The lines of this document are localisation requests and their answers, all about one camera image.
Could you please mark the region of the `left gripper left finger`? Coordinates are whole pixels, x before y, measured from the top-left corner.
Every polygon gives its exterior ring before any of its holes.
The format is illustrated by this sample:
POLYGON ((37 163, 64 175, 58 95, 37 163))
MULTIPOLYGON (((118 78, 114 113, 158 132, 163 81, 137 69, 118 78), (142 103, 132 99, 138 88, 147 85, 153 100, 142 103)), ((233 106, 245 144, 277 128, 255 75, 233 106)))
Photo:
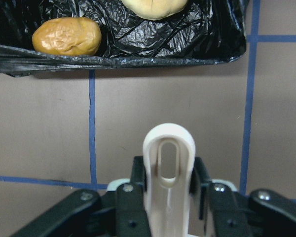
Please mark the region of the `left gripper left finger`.
POLYGON ((13 233, 14 237, 148 237, 146 171, 134 157, 130 181, 104 195, 77 190, 13 233))

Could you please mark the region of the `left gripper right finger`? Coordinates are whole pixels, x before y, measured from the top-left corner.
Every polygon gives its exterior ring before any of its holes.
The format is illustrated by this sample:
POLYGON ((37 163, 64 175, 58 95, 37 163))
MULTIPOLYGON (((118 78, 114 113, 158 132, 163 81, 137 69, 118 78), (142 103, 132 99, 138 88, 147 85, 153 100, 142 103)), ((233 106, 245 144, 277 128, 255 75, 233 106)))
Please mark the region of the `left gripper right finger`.
POLYGON ((296 237, 296 203, 268 189, 248 196, 210 178, 195 158, 190 193, 206 237, 296 237))

